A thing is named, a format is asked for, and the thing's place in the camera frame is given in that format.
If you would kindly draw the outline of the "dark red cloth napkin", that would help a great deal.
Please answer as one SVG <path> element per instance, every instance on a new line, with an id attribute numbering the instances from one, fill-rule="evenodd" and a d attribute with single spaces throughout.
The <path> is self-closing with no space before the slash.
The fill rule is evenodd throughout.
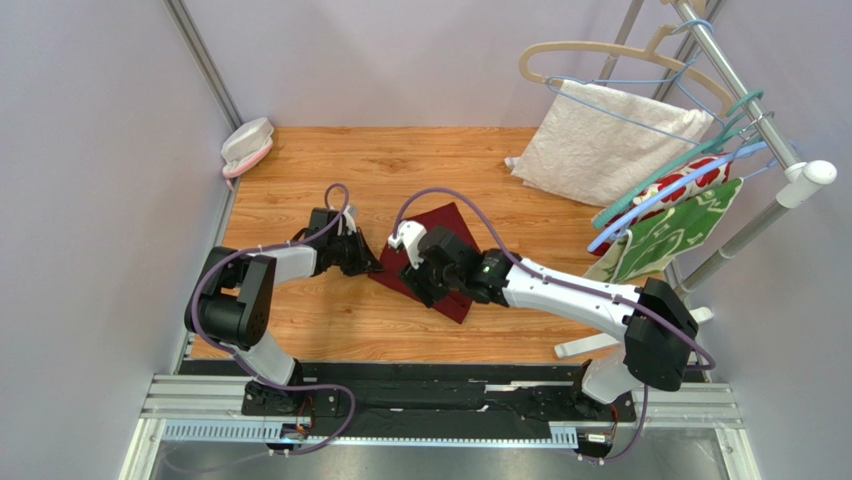
<path id="1" fill-rule="evenodd" d="M 420 223 L 429 231 L 435 227 L 446 227 L 460 237 L 466 244 L 479 249 L 468 225 L 459 211 L 459 208 L 454 202 L 408 217 L 408 220 Z M 396 252 L 389 246 L 385 246 L 379 256 L 379 262 L 383 267 L 383 271 L 369 273 L 368 278 L 392 291 L 408 297 L 419 306 L 424 307 L 424 304 L 398 276 L 402 268 L 408 264 L 407 255 L 405 253 Z M 435 302 L 431 309 L 457 324 L 462 324 L 471 309 L 472 303 L 472 300 L 464 297 L 458 292 L 452 291 L 440 301 Z"/>

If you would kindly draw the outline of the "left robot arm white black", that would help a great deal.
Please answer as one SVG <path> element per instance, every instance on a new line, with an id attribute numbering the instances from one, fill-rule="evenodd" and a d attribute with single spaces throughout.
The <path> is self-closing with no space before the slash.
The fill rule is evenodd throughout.
<path id="1" fill-rule="evenodd" d="M 277 390 L 265 382 L 296 387 L 304 384 L 298 360 L 287 354 L 267 331 L 276 286 L 318 276 L 332 267 L 348 277 L 384 270 L 355 225 L 351 207 L 312 210 L 308 226 L 289 244 L 257 253 L 237 255 L 218 246 L 209 252 L 199 279 L 196 304 L 189 303 L 185 328 L 200 325 L 217 346 L 229 349 L 251 369 L 246 385 L 249 402 L 284 415 L 294 414 L 307 401 L 303 392 Z"/>

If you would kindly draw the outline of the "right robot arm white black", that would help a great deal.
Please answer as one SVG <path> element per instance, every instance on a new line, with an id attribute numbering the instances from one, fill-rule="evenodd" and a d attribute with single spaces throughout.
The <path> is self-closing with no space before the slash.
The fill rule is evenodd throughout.
<path id="1" fill-rule="evenodd" d="M 588 361 L 574 380 L 577 403 L 608 405 L 640 386 L 676 392 L 683 383 L 699 325 L 664 281 L 637 287 L 589 280 L 502 249 L 481 252 L 445 227 L 414 221 L 403 222 L 387 244 L 406 255 L 398 276 L 427 307 L 459 293 L 579 321 L 616 340 L 614 352 Z"/>

